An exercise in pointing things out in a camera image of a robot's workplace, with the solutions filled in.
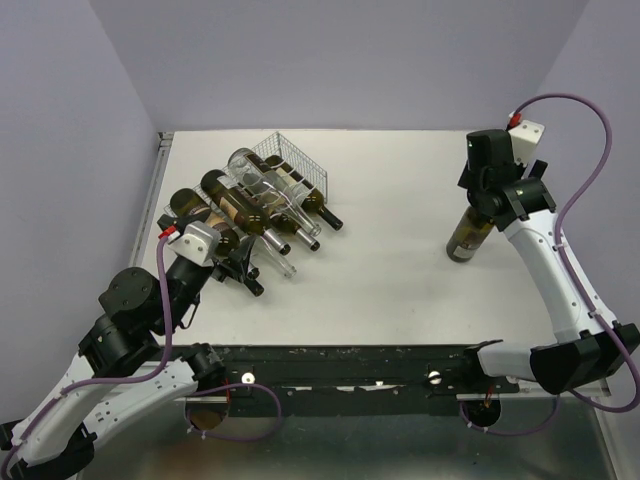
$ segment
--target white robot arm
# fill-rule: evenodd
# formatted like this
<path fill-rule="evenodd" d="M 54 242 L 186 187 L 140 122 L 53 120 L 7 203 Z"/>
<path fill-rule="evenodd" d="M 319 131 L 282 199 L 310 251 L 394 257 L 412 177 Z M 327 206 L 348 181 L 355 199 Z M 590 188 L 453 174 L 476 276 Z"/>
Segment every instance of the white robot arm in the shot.
<path fill-rule="evenodd" d="M 621 365 L 621 353 L 601 322 L 630 351 L 640 338 L 635 325 L 621 325 L 597 295 L 563 232 L 556 244 L 556 205 L 541 181 L 546 164 L 536 161 L 530 175 L 522 178 L 542 131 L 541 125 L 523 122 L 508 132 L 469 134 L 469 160 L 458 185 L 467 189 L 471 205 L 490 218 L 520 254 L 558 341 L 547 347 L 488 342 L 478 350 L 482 371 L 490 377 L 536 381 L 547 392 L 559 394 L 605 378 Z M 561 252 L 575 276 L 567 270 Z M 578 283 L 592 305 L 580 294 Z"/>
<path fill-rule="evenodd" d="M 178 256 L 166 274 L 159 260 L 161 282 L 138 267 L 114 277 L 100 296 L 106 315 L 80 342 L 62 379 L 29 417 L 1 426 L 0 446 L 10 450 L 4 478 L 11 457 L 18 459 L 11 468 L 14 479 L 68 478 L 91 461 L 96 447 L 141 415 L 199 386 L 221 384 L 222 366 L 215 352 L 199 344 L 170 363 L 168 347 L 152 374 L 131 378 L 160 351 L 151 332 L 166 334 L 170 345 L 171 334 L 214 270 L 220 234 L 201 221 L 183 225 L 181 233 L 172 226 L 162 235 L 168 238 L 161 246 L 170 241 Z M 245 246 L 248 268 L 250 245 Z M 164 308 L 164 288 L 171 314 Z M 119 383 L 133 387 L 107 399 Z"/>

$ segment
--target clear glass bottle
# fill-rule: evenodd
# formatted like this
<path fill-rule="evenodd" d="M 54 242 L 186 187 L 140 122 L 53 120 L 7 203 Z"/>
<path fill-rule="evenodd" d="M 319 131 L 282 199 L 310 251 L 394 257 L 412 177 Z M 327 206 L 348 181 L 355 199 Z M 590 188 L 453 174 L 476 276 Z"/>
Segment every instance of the clear glass bottle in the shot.
<path fill-rule="evenodd" d="M 241 182 L 249 192 L 259 196 L 263 205 L 274 211 L 286 213 L 298 222 L 310 235 L 316 237 L 321 231 L 309 215 L 298 205 L 287 182 L 262 158 L 248 148 L 236 150 L 228 162 L 229 172 Z"/>
<path fill-rule="evenodd" d="M 259 253 L 258 255 L 263 255 L 271 262 L 273 262 L 280 270 L 282 270 L 282 274 L 285 278 L 293 278 L 297 273 L 296 267 L 291 265 L 289 261 L 280 255 L 273 246 L 267 242 L 264 238 L 261 238 L 261 242 L 256 242 L 256 246 L 260 246 L 264 249 L 264 253 Z"/>
<path fill-rule="evenodd" d="M 316 252 L 320 248 L 320 242 L 309 235 L 298 222 L 291 218 L 287 209 L 279 208 L 280 205 L 285 204 L 285 200 L 280 195 L 274 197 L 274 190 L 261 182 L 261 177 L 258 174 L 245 173 L 242 176 L 242 182 L 243 184 L 247 182 L 253 185 L 253 192 L 250 191 L 250 193 L 255 195 L 254 198 L 258 203 L 264 205 L 274 227 L 280 232 L 297 236 L 312 252 Z"/>

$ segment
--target standing wine bottle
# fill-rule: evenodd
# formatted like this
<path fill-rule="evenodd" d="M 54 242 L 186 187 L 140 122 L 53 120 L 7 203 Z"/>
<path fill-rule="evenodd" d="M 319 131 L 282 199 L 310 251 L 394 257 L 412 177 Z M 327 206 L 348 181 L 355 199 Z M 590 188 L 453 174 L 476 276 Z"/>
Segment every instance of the standing wine bottle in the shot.
<path fill-rule="evenodd" d="M 240 238 L 233 231 L 231 225 L 211 210 L 207 202 L 190 188 L 183 188 L 174 193 L 169 201 L 169 206 L 178 217 L 200 214 L 207 216 L 204 223 L 220 233 L 220 242 L 214 252 L 216 256 L 226 258 L 229 253 L 240 246 Z M 247 277 L 255 280 L 259 274 L 260 271 L 250 264 Z"/>
<path fill-rule="evenodd" d="M 262 204 L 274 204 L 279 211 L 286 211 L 310 235 L 315 237 L 320 233 L 320 225 L 307 215 L 295 198 L 291 197 L 291 189 L 287 182 L 255 152 L 248 148 L 236 150 L 229 158 L 228 166 L 238 181 L 242 181 L 247 174 L 255 176 L 256 182 L 243 183 L 253 195 L 260 195 Z"/>
<path fill-rule="evenodd" d="M 493 230 L 493 226 L 489 217 L 482 215 L 473 207 L 467 208 L 447 243 L 446 250 L 449 258 L 458 263 L 471 260 Z"/>
<path fill-rule="evenodd" d="M 336 217 L 326 206 L 324 195 L 307 181 L 291 165 L 278 155 L 271 155 L 265 163 L 283 178 L 294 192 L 295 199 L 308 213 L 316 213 L 334 230 L 340 230 L 344 223 Z"/>
<path fill-rule="evenodd" d="M 297 236 L 302 243 L 311 249 L 312 252 L 320 248 L 320 242 L 309 235 L 298 222 L 287 215 L 286 212 L 280 211 L 279 206 L 285 204 L 285 200 L 281 196 L 274 196 L 273 189 L 260 182 L 260 178 L 255 173 L 245 173 L 242 176 L 242 184 L 251 185 L 254 195 L 259 203 L 265 205 L 265 210 L 269 215 L 271 224 L 284 233 L 290 233 Z"/>
<path fill-rule="evenodd" d="M 211 170 L 202 177 L 202 190 L 242 231 L 249 235 L 261 235 L 278 252 L 286 255 L 291 247 L 273 230 L 269 216 L 222 170 Z"/>

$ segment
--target bottle label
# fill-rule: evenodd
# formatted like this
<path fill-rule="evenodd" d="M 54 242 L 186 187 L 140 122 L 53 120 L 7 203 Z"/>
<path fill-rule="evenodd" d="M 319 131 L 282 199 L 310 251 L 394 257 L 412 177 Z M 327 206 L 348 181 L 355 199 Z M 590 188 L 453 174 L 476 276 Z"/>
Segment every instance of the bottle label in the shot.
<path fill-rule="evenodd" d="M 224 232 L 228 228 L 231 228 L 227 225 L 227 222 L 225 222 L 224 219 L 215 212 L 211 212 L 211 215 L 209 215 L 207 221 L 204 223 L 209 225 L 211 228 L 215 228 L 219 232 Z"/>
<path fill-rule="evenodd" d="M 458 257 L 458 258 L 471 258 L 476 254 L 476 250 L 478 248 L 470 248 L 470 247 L 462 247 L 462 246 L 458 246 L 456 247 L 456 249 L 453 251 L 453 255 Z"/>
<path fill-rule="evenodd" d="M 236 215 L 238 214 L 238 209 L 231 205 L 226 198 L 220 199 L 220 210 L 226 213 L 229 218 L 235 222 Z"/>
<path fill-rule="evenodd" d="M 204 212 L 205 210 L 208 210 L 208 209 L 209 209 L 209 207 L 207 207 L 206 205 L 196 205 L 191 210 L 189 210 L 189 213 L 187 213 L 187 216 L 197 215 L 197 214 L 202 213 L 202 212 Z"/>
<path fill-rule="evenodd" d="M 304 177 L 302 178 L 302 180 L 298 182 L 295 178 L 289 175 L 283 168 L 278 168 L 276 172 L 278 173 L 278 175 L 282 177 L 282 179 L 289 186 L 288 190 L 291 193 L 291 197 L 295 198 L 296 200 L 304 199 L 309 196 L 309 193 L 311 193 L 311 190 L 304 183 L 302 183 L 304 181 Z"/>
<path fill-rule="evenodd" d="M 218 177 L 218 181 L 224 185 L 225 187 L 227 187 L 228 189 L 231 189 L 233 187 L 237 187 L 238 184 L 236 182 L 234 182 L 230 177 L 228 177 L 227 175 L 221 175 Z"/>

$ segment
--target purple wall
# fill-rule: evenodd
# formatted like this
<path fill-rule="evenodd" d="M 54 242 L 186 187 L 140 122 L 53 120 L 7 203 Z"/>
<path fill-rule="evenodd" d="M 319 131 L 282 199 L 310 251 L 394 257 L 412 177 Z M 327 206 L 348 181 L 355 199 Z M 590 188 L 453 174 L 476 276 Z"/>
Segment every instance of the purple wall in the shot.
<path fill-rule="evenodd" d="M 640 2 L 591 0 L 539 91 L 570 91 L 600 105 L 611 119 L 610 162 L 567 217 L 566 230 L 587 274 L 609 307 L 623 322 L 636 322 L 640 285 Z M 562 205 L 591 173 L 600 158 L 604 134 L 595 115 L 568 101 L 546 100 L 531 108 L 531 119 L 547 125 L 538 150 L 551 163 L 547 184 Z M 634 355 L 640 363 L 640 353 Z M 633 396 L 633 381 L 625 368 L 610 382 L 613 404 Z M 631 443 L 627 456 L 640 477 L 636 455 L 640 410 L 609 415 L 614 433 Z"/>
<path fill-rule="evenodd" d="M 91 0 L 161 130 L 502 125 L 587 0 Z"/>
<path fill-rule="evenodd" d="M 86 0 L 0 7 L 0 422 L 58 381 L 126 266 L 155 129 Z"/>

